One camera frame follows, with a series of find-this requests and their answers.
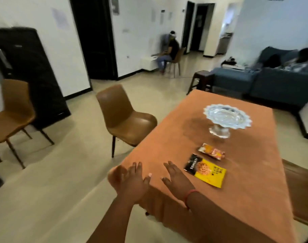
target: dark clothing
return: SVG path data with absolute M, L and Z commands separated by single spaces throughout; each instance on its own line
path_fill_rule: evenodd
M 180 49 L 180 45 L 175 39 L 173 39 L 173 40 L 170 41 L 168 46 L 172 47 L 172 51 L 170 53 L 170 56 L 171 56 L 172 60 L 174 60 L 175 57 L 176 57 L 176 54 L 178 53 L 178 51 Z

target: man in black shirt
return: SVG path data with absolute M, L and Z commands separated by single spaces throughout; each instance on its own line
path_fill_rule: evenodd
M 159 70 L 161 73 L 164 73 L 166 62 L 167 61 L 173 61 L 176 57 L 176 54 L 178 53 L 180 49 L 179 43 L 175 40 L 176 33 L 175 31 L 170 32 L 170 43 L 168 44 L 168 51 L 163 52 L 160 54 L 160 57 L 156 59 L 157 65 L 159 66 Z

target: right hand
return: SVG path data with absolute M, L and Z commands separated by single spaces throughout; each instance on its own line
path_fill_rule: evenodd
M 171 180 L 163 177 L 162 181 L 177 199 L 183 201 L 189 191 L 195 189 L 195 187 L 174 163 L 169 161 L 168 163 L 164 163 L 164 166 L 168 170 Z

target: brown chair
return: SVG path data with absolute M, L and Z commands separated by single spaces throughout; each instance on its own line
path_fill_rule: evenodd
M 97 99 L 107 130 L 113 135 L 112 158 L 115 154 L 116 137 L 136 147 L 157 126 L 153 115 L 133 109 L 120 84 L 100 91 Z
M 24 129 L 35 119 L 35 111 L 29 97 L 28 83 L 19 80 L 4 79 L 2 95 L 4 99 L 4 110 L 0 112 L 0 143 L 7 142 L 21 167 L 25 169 L 23 162 L 18 157 L 9 138 L 22 130 L 31 139 L 31 136 Z M 54 142 L 43 130 L 39 131 L 54 145 Z
M 181 48 L 176 54 L 174 60 L 168 61 L 170 62 L 170 72 L 171 72 L 171 65 L 174 64 L 174 77 L 175 77 L 175 64 L 179 65 L 179 75 L 181 76 L 180 61 L 181 61 L 182 55 L 184 54 L 185 49 L 186 48 Z
M 294 220 L 308 226 L 308 169 L 282 159 Z

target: floor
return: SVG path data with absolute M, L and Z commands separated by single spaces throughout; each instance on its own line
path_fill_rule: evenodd
M 118 165 L 132 147 L 118 141 L 111 158 L 107 132 L 95 93 L 121 83 L 137 111 L 158 121 L 186 97 L 194 72 L 210 70 L 222 57 L 202 57 L 191 52 L 181 62 L 181 76 L 139 73 L 119 82 L 92 80 L 94 91 L 68 101 L 72 116 L 48 127 L 49 142 L 32 127 L 11 141 L 27 168 L 21 170 L 5 143 L 0 144 L 0 243 L 84 243 L 115 198 L 107 172 Z M 308 168 L 308 140 L 287 112 L 275 110 L 278 147 L 282 158 Z M 295 222 L 299 241 L 308 227 Z M 187 242 L 178 234 L 144 215 L 135 206 L 128 225 L 127 243 Z

